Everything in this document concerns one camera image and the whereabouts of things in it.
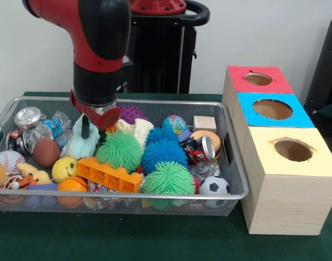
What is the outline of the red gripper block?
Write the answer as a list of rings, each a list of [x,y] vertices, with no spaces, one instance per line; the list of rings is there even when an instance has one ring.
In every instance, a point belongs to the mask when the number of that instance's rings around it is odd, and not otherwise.
[[[100,141],[106,140],[106,129],[116,124],[121,115],[121,110],[116,104],[116,100],[105,106],[93,106],[81,103],[75,96],[73,90],[70,91],[70,102],[83,114],[82,117],[82,139],[90,136],[90,122],[99,129]]]

